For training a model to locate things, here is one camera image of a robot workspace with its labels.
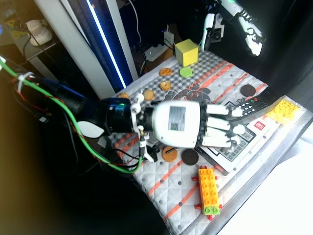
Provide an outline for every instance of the yellow cube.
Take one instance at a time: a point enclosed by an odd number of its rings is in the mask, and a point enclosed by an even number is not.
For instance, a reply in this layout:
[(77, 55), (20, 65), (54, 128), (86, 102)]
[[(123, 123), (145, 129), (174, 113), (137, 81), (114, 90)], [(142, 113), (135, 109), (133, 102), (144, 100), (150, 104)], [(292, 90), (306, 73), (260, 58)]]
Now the yellow cube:
[(198, 45), (190, 39), (175, 44), (176, 59), (183, 67), (198, 61), (198, 50)]

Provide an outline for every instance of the table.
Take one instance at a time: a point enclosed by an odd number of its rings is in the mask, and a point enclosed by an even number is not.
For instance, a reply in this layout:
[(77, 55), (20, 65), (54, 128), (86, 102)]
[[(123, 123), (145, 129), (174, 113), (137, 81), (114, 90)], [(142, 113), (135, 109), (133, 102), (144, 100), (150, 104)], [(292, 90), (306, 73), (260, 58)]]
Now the table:
[[(174, 73), (166, 78), (160, 77), (158, 72), (161, 68), (171, 68)], [(193, 70), (190, 78), (181, 78), (180, 68), (181, 65), (172, 57), (121, 92), (128, 93), (131, 102), (134, 102), (135, 93), (151, 89), (155, 92), (154, 101), (179, 98), (212, 103), (231, 100), (237, 104), (245, 98), (239, 92), (242, 85), (254, 86), (257, 94), (267, 87), (267, 84), (210, 52), (199, 53), (199, 61), (190, 65)], [(173, 84), (172, 90), (164, 92), (158, 87), (164, 80)], [(149, 102), (144, 101), (142, 105), (145, 107)], [(267, 120), (271, 123), (270, 131), (239, 163), (237, 170), (227, 176), (215, 170), (219, 178), (219, 198), (224, 208), (213, 221), (194, 208), (200, 202), (200, 195), (198, 185), (191, 177), (197, 176), (200, 165), (212, 167), (202, 156), (196, 165), (188, 166), (180, 158), (183, 149), (178, 150), (179, 157), (172, 163), (165, 162), (158, 154), (158, 161), (145, 161), (134, 178), (159, 211), (171, 234), (217, 234), (275, 167), (312, 117), (311, 112), (301, 107), (289, 125)], [(137, 155), (137, 135), (114, 134), (110, 139), (115, 148)], [(130, 160), (127, 156), (121, 157), (125, 162)]]

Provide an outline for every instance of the green round object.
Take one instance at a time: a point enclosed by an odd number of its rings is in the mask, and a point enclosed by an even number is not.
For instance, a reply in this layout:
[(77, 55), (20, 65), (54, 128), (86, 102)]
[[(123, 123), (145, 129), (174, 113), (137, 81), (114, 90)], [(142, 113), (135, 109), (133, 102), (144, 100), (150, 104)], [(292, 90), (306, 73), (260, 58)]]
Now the green round object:
[(179, 74), (182, 76), (182, 77), (190, 77), (192, 75), (192, 70), (191, 68), (189, 67), (184, 67), (182, 68), (180, 71), (179, 71)]

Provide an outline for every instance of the yellow box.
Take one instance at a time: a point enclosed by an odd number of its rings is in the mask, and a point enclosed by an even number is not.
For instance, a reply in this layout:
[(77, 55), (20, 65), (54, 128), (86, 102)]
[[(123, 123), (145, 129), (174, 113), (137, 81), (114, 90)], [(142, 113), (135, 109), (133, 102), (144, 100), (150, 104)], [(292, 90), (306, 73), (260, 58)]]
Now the yellow box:
[(183, 67), (198, 61), (199, 47), (190, 39), (175, 44), (176, 59)]
[(218, 207), (220, 201), (213, 169), (199, 169), (199, 184), (203, 208)]

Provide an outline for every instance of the checkered fabric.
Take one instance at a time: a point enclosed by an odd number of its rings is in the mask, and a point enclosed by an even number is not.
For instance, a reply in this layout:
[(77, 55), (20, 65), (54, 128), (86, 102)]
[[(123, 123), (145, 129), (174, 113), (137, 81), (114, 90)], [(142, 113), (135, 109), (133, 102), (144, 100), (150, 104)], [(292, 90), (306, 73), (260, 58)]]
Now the checkered fabric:
[[(240, 94), (242, 85), (254, 86), (257, 94), (267, 86), (211, 52), (200, 52), (198, 62), (189, 67), (193, 71), (192, 76), (182, 78), (179, 75), (182, 66), (174, 58), (169, 59), (121, 92), (128, 93), (131, 102), (134, 102), (137, 92), (144, 90), (154, 92), (154, 101), (173, 98), (182, 90), (187, 90), (188, 95), (179, 97), (179, 99), (197, 101), (206, 99), (212, 103), (221, 103), (227, 100), (237, 104), (245, 99)], [(173, 74), (161, 77), (158, 75), (161, 68), (171, 68)], [(162, 81), (172, 83), (171, 91), (165, 92), (160, 89), (159, 85)], [(150, 102), (148, 101), (142, 103), (143, 107), (149, 105)], [(252, 148), (248, 156), (236, 167), (237, 170), (227, 176), (223, 176), (215, 170), (215, 174), (218, 176), (217, 185), (222, 204), (227, 203), (269, 158), (270, 154), (256, 154), (279, 127), (278, 123), (270, 120), (268, 122), (271, 124), (271, 131), (265, 134), (265, 137)], [(279, 137), (276, 139), (282, 141), (286, 133), (288, 130), (280, 130)], [(138, 154), (138, 136), (136, 134), (114, 134), (110, 136), (110, 139), (116, 148), (127, 151), (133, 156)], [(213, 166), (202, 156), (199, 156), (196, 165), (185, 165), (180, 157), (182, 151), (183, 149), (178, 150), (177, 159), (171, 163), (164, 161), (159, 153), (156, 163), (145, 161), (134, 174), (134, 177), (159, 211), (171, 234), (210, 234), (211, 222), (202, 215), (201, 210), (194, 208), (194, 205), (200, 203), (200, 195), (197, 183), (192, 181), (191, 177), (197, 176), (200, 165)], [(130, 160), (127, 156), (122, 156), (122, 159), (125, 162)]]

